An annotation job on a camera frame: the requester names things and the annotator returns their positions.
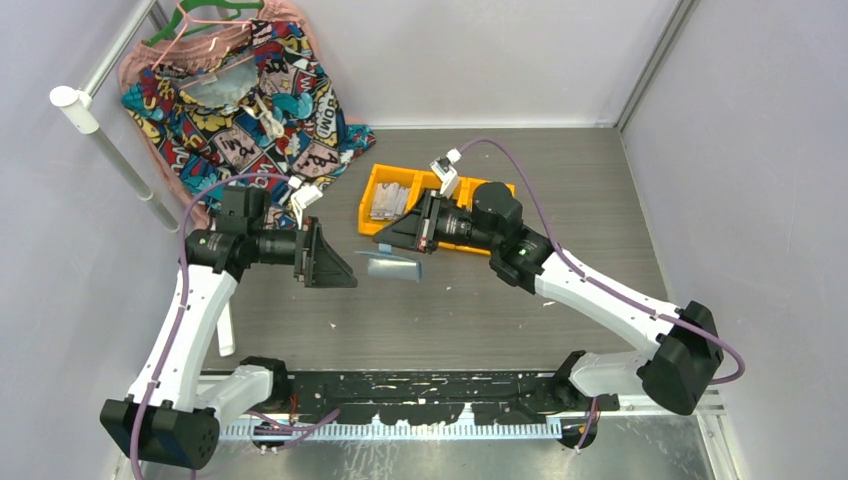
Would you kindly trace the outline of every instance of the comic print cloth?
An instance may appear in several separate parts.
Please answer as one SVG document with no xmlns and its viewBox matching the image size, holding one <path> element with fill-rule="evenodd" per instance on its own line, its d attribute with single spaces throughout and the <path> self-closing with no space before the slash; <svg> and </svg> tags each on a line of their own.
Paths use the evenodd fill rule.
<svg viewBox="0 0 848 480">
<path fill-rule="evenodd" d="M 323 190 L 374 144 L 374 134 L 365 125 L 345 123 L 332 83 L 296 23 L 253 20 L 251 28 L 249 42 L 233 48 L 214 68 L 145 69 L 121 102 L 193 195 L 249 172 L 296 174 Z M 207 105 L 179 87 L 180 79 L 214 73 L 244 55 L 253 56 L 249 63 L 255 64 L 257 78 L 232 104 Z M 282 127 L 282 135 L 266 131 L 266 122 L 256 118 L 263 111 Z M 240 183 L 271 192 L 269 228 L 295 225 L 284 181 Z M 213 211 L 220 198 L 219 188 L 203 205 Z"/>
</svg>

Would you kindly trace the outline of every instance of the pink hanger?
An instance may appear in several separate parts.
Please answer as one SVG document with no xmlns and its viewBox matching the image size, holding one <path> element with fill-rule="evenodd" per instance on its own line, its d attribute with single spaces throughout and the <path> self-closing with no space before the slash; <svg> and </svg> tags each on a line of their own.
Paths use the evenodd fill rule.
<svg viewBox="0 0 848 480">
<path fill-rule="evenodd" d="M 189 23 L 194 22 L 194 23 L 214 23 L 214 24 L 220 24 L 220 25 L 242 25 L 242 29 L 244 29 L 244 26 L 250 25 L 250 21 L 241 21 L 241 20 L 198 20 L 198 19 L 192 17 L 191 15 L 189 15 L 188 12 L 185 11 L 183 6 L 180 5 L 179 0 L 177 0 L 177 10 L 179 10 L 183 14 L 183 20 L 184 20 L 183 28 L 180 29 L 180 33 L 178 33 L 176 38 L 174 38 L 174 40 L 165 48 L 165 51 L 162 52 L 162 55 L 155 62 L 153 62 L 153 65 L 150 67 L 151 70 L 153 70 L 154 68 L 159 66 L 159 63 L 162 62 L 162 59 L 165 58 L 165 55 L 167 55 L 168 52 L 170 52 L 171 49 L 174 48 L 174 45 L 177 44 L 177 42 L 180 40 L 180 38 L 182 38 L 182 36 L 185 35 L 185 32 L 188 29 Z"/>
</svg>

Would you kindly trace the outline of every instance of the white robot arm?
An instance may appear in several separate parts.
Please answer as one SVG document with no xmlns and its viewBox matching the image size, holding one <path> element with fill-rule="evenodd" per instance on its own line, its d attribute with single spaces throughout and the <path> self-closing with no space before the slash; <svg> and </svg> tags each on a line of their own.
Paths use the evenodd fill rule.
<svg viewBox="0 0 848 480">
<path fill-rule="evenodd" d="M 453 178 L 453 163 L 437 160 L 431 167 Z M 503 183 L 478 187 L 470 210 L 436 190 L 425 191 L 374 241 L 425 253 L 439 242 L 489 250 L 490 267 L 507 284 L 572 307 L 633 346 L 632 352 L 616 354 L 572 352 L 555 377 L 564 384 L 563 395 L 646 393 L 666 409 L 688 415 L 723 360 L 717 345 L 665 321 L 686 322 L 715 336 L 706 307 L 691 302 L 683 310 L 649 298 L 570 252 L 558 252 L 547 237 L 524 225 L 522 205 Z"/>
<path fill-rule="evenodd" d="M 256 262 L 293 265 L 294 277 L 307 287 L 356 286 L 350 266 L 324 241 L 317 218 L 299 218 L 297 230 L 264 230 L 269 203 L 265 190 L 226 187 L 215 230 L 196 230 L 185 240 L 188 298 L 181 301 L 180 274 L 141 374 L 123 400 L 107 400 L 101 409 L 101 424 L 127 456 L 139 402 L 156 378 L 154 371 L 181 309 L 180 328 L 144 411 L 139 458 L 197 470 L 211 458 L 221 428 L 258 404 L 285 403 L 291 396 L 285 363 L 262 357 L 246 358 L 227 379 L 198 395 L 201 366 L 216 325 L 219 333 L 223 328 L 227 346 L 227 305 L 244 270 Z"/>
</svg>

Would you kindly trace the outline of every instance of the light purple wall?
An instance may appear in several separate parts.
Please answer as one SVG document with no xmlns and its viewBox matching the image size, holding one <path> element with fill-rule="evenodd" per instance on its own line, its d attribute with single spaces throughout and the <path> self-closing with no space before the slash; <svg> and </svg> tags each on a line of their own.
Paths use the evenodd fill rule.
<svg viewBox="0 0 848 480">
<path fill-rule="evenodd" d="M 677 0 L 301 0 L 377 126 L 612 125 Z"/>
<path fill-rule="evenodd" d="M 848 467 L 846 46 L 843 0 L 701 2 L 624 136 L 674 299 L 749 362 L 754 479 Z"/>
<path fill-rule="evenodd" d="M 0 478 L 108 478 L 118 457 L 100 407 L 126 394 L 174 288 L 176 235 L 47 98 L 82 83 L 132 4 L 4 5 Z M 116 86 L 93 111 L 159 188 Z"/>
</svg>

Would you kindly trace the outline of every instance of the orange tray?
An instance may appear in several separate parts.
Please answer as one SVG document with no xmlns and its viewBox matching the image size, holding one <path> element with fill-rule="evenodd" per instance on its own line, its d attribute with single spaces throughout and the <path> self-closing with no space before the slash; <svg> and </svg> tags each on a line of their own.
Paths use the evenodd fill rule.
<svg viewBox="0 0 848 480">
<path fill-rule="evenodd" d="M 460 177 L 459 186 L 453 192 L 453 197 L 456 204 L 460 207 L 466 207 L 471 203 L 474 196 L 474 191 L 480 185 L 489 182 L 490 180 L 482 180 L 479 178 Z M 410 168 L 391 167 L 389 165 L 375 164 L 371 169 L 371 177 L 368 178 L 368 186 L 365 187 L 365 194 L 362 195 L 362 201 L 359 202 L 359 233 L 363 235 L 374 235 L 391 223 L 389 220 L 373 220 L 371 218 L 371 205 L 374 203 L 374 192 L 377 185 L 381 183 L 398 183 L 403 187 L 409 188 L 409 198 L 406 201 L 406 209 L 409 211 L 421 197 L 421 192 L 430 188 L 438 189 L 441 186 L 439 177 L 433 172 L 422 170 L 413 170 Z M 509 191 L 515 195 L 515 185 L 506 184 Z M 449 250 L 458 250 L 460 252 L 479 253 L 488 255 L 488 250 L 479 248 L 458 247 L 452 243 L 439 242 L 439 248 L 447 248 Z"/>
</svg>

